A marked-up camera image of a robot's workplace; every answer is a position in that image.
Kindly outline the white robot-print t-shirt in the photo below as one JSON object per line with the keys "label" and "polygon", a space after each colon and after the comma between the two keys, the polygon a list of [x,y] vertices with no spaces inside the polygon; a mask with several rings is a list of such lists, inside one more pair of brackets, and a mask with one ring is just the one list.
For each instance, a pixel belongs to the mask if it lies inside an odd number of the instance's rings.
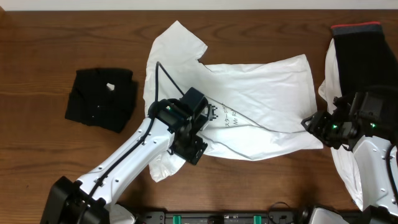
{"label": "white robot-print t-shirt", "polygon": [[215,107],[200,132],[207,156],[260,161],[322,143],[301,122],[317,110],[305,55],[267,64],[204,65],[206,44],[174,22],[150,50],[143,98],[180,98],[196,88]]}

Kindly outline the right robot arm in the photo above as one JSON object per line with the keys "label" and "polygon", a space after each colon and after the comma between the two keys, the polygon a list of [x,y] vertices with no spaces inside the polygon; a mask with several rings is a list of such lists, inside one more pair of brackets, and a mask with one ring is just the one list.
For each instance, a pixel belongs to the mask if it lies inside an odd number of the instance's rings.
{"label": "right robot arm", "polygon": [[324,145],[353,154],[364,210],[340,215],[314,207],[305,223],[397,223],[397,100],[391,93],[361,91],[333,100],[333,113],[317,111],[302,120]]}

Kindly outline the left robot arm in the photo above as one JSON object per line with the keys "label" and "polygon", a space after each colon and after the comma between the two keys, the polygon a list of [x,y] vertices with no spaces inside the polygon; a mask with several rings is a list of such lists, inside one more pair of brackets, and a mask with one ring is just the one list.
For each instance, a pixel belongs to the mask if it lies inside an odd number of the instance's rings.
{"label": "left robot arm", "polygon": [[72,182],[59,178],[50,189],[41,223],[110,223],[126,187],[158,155],[166,152],[195,165],[207,145],[198,136],[208,122],[208,100],[161,100],[139,129],[90,173]]}

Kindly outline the white garment under pile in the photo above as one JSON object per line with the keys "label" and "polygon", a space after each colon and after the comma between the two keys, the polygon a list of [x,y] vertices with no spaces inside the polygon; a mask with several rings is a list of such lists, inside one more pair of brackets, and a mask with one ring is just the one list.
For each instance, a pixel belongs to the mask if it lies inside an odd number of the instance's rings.
{"label": "white garment under pile", "polygon": [[[318,88],[318,94],[327,102],[327,111],[332,114],[336,109],[336,106],[333,104],[334,98],[342,96],[334,39],[331,39],[326,53],[325,79]],[[353,153],[340,147],[339,149],[332,148],[331,154],[336,170],[351,195],[353,202],[360,210],[363,210],[361,179]]]}

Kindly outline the black garment with red trim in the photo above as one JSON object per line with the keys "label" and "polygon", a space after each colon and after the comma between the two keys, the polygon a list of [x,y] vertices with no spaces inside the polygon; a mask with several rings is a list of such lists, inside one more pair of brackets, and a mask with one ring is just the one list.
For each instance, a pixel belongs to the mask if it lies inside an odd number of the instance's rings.
{"label": "black garment with red trim", "polygon": [[387,96],[382,123],[397,125],[397,59],[380,22],[331,27],[342,97],[352,104],[357,92]]}

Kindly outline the folded black shirt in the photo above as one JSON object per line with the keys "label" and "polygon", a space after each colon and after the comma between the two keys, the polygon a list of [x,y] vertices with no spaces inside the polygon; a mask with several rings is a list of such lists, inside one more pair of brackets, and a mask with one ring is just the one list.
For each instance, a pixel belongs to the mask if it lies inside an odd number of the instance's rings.
{"label": "folded black shirt", "polygon": [[138,83],[125,68],[76,71],[65,119],[120,133],[136,107]]}

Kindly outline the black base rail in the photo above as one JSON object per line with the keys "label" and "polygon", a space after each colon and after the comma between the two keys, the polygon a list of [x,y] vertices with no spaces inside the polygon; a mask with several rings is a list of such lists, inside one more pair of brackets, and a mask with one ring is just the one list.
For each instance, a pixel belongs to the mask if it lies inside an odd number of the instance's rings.
{"label": "black base rail", "polygon": [[284,202],[273,204],[269,210],[249,212],[169,212],[153,210],[137,215],[137,224],[294,224],[308,223],[312,210],[310,205],[301,209]]}

